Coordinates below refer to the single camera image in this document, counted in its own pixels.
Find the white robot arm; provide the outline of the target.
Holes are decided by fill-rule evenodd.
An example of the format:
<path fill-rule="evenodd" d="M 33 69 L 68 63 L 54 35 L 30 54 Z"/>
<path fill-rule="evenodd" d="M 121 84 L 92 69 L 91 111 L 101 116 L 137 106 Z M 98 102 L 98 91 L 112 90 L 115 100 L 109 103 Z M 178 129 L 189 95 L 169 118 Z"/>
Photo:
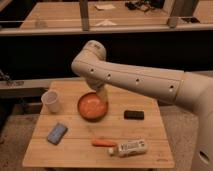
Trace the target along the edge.
<path fill-rule="evenodd" d="M 213 77 L 106 60 L 106 49 L 90 40 L 71 63 L 101 100 L 108 99 L 107 84 L 174 104 L 198 116 L 199 127 L 191 171 L 213 171 Z"/>

